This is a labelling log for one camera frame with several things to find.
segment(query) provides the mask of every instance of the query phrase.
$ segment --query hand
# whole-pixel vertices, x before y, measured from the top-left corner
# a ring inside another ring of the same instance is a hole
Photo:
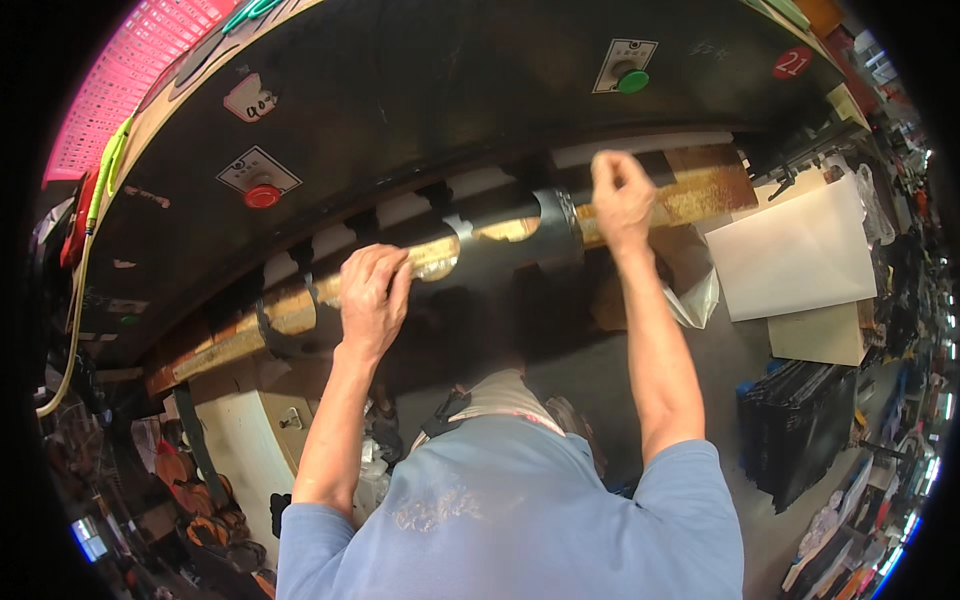
[[[643,167],[625,152],[604,150],[590,171],[597,226],[611,252],[646,250],[657,188]]]
[[[349,360],[375,365],[407,316],[413,267],[408,251],[374,244],[354,252],[340,268],[340,318]],[[390,281],[394,282],[387,295]]]

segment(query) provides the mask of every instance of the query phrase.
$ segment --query man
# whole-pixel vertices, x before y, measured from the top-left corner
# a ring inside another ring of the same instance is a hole
[[[624,153],[599,153],[592,173],[627,309],[644,462],[634,499],[607,493],[586,441],[505,371],[470,391],[459,427],[420,436],[354,531],[363,407],[411,278],[406,251],[371,246],[342,269],[344,339],[282,517],[279,600],[741,596],[736,512],[647,245],[654,185]]]

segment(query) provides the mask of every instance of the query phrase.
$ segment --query black metal panel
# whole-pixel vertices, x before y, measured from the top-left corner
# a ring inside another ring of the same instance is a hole
[[[614,37],[659,43],[650,84],[591,94]],[[169,206],[123,191],[114,200],[91,254],[83,331],[117,334],[101,367],[133,364],[325,220],[503,153],[646,128],[797,123],[842,80],[817,52],[799,76],[775,78],[777,59],[800,45],[730,0],[326,0],[219,66],[156,134],[123,184]],[[248,73],[278,98],[255,123],[224,108]],[[303,180],[262,210],[215,179],[253,145]],[[110,312],[111,299],[150,304],[131,319]]]

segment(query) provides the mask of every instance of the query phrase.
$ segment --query cable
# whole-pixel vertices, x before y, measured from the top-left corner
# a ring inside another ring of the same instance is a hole
[[[79,272],[77,273],[77,285],[74,287],[73,296],[70,298],[73,307],[73,332],[70,335],[70,353],[66,357],[66,372],[63,374],[63,380],[57,393],[49,402],[36,409],[38,418],[46,417],[57,410],[60,402],[66,396],[70,389],[70,377],[73,376],[73,365],[77,360],[77,343],[80,341],[80,317],[84,312],[84,288],[86,286],[86,263],[90,258],[90,246],[93,244],[93,231],[97,227],[97,215],[100,212],[100,200],[103,198],[106,188],[108,194],[112,196],[116,193],[117,172],[120,169],[120,158],[127,148],[127,140],[130,137],[130,129],[133,124],[133,116],[140,109],[137,103],[133,109],[133,114],[127,117],[117,131],[107,142],[104,153],[100,157],[100,173],[97,174],[97,182],[93,186],[93,198],[90,199],[90,208],[86,212],[86,231],[84,238],[84,253],[80,259]]]
[[[77,286],[74,292],[75,300],[73,306],[73,332],[70,334],[70,353],[66,357],[66,372],[63,374],[63,380],[60,382],[60,388],[49,402],[36,409],[36,416],[46,417],[57,410],[60,401],[66,396],[70,389],[70,377],[73,375],[73,364],[76,362],[77,342],[80,340],[80,316],[84,310],[83,288],[86,282],[86,261],[90,257],[90,242],[92,235],[87,235],[84,239],[84,253],[80,259],[80,272],[77,276]]]

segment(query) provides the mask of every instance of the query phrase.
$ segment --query black plastic sheet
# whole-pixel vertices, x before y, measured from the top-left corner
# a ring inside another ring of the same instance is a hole
[[[855,369],[790,361],[738,405],[747,478],[785,511],[820,481],[850,436]]]

